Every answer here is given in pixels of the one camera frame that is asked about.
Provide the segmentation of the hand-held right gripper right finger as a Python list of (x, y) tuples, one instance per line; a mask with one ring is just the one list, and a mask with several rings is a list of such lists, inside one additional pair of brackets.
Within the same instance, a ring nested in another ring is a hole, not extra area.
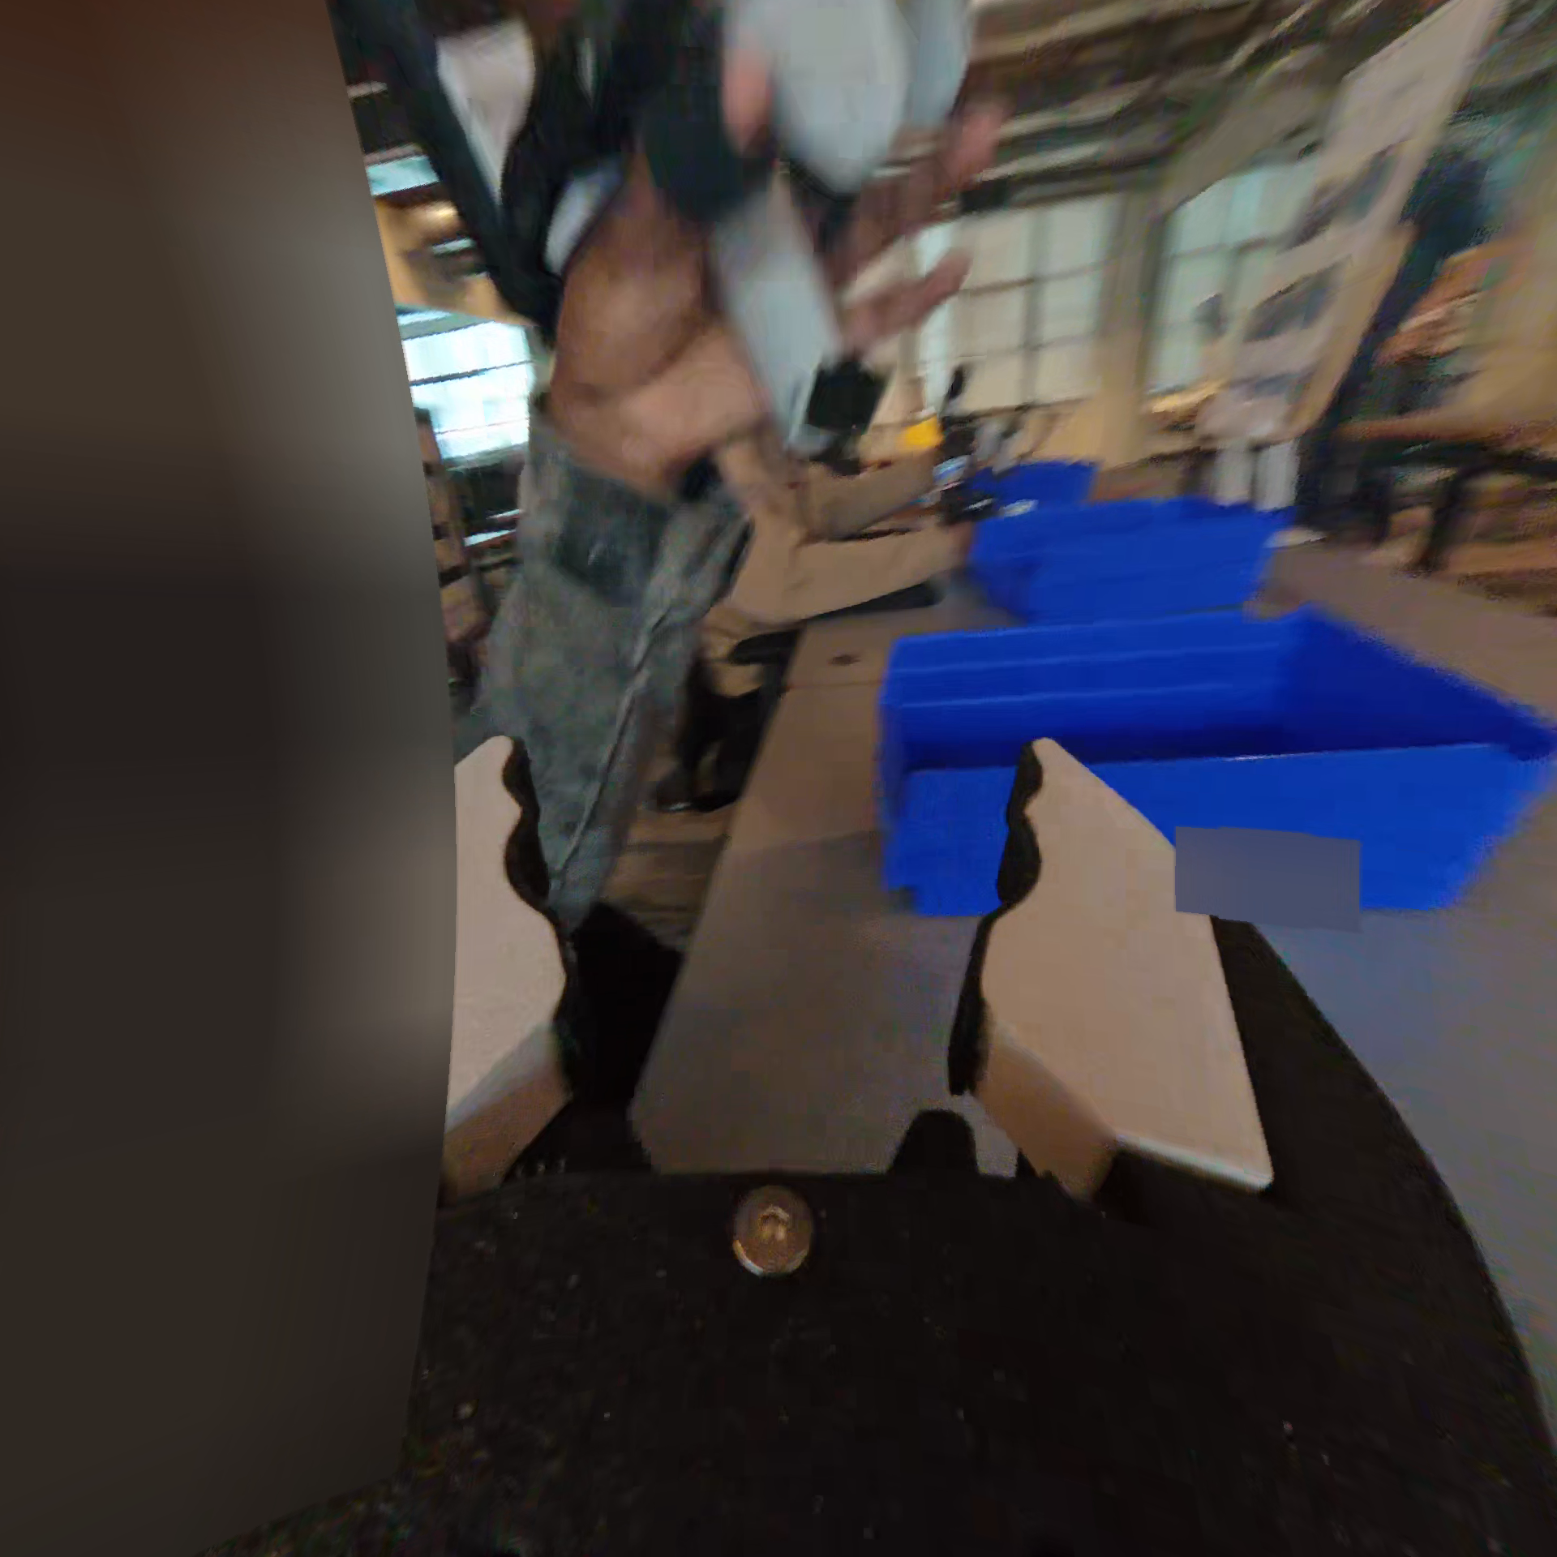
[(1176, 846), (1055, 739), (1018, 759), (998, 898), (950, 1091), (1081, 1200), (1120, 1154), (1265, 1193), (1272, 1150), (1215, 924), (1178, 909)]

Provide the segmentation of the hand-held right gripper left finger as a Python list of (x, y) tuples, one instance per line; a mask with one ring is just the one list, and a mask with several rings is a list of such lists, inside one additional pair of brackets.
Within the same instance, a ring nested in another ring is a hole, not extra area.
[(557, 1015), (568, 985), (551, 919), (511, 876), (524, 806), (505, 781), (514, 744), (460, 757), (457, 800), (455, 1030), (442, 1198), (499, 1187), (572, 1100)]

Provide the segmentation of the person's left forearm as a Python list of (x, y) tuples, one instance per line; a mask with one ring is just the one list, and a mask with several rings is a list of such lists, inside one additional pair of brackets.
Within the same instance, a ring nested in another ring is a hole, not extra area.
[(600, 470), (548, 394), (533, 401), (520, 505), (479, 711), (512, 741), (522, 891), (575, 930), (618, 863), (750, 518), (709, 459), (670, 498)]

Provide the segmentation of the person's left hand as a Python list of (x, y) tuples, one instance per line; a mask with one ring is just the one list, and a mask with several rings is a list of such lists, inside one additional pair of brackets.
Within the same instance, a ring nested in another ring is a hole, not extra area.
[(705, 229), (663, 199), (640, 160), (568, 270), (549, 418), (587, 464), (657, 498), (776, 426), (716, 305)]

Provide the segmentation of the person's leg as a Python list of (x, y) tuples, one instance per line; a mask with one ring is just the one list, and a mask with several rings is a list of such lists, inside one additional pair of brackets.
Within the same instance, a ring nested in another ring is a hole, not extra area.
[(557, 1011), (564, 1076), (577, 1104), (631, 1104), (685, 956), (646, 922), (609, 902), (577, 924)]

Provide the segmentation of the poster board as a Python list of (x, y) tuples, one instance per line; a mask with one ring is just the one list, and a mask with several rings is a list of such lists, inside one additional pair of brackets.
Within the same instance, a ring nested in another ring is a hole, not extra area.
[(1200, 411), (1202, 440), (1285, 442), (1326, 409), (1410, 242), (1400, 223), (1410, 192), (1506, 10), (1443, 3), (1346, 77), (1311, 194)]

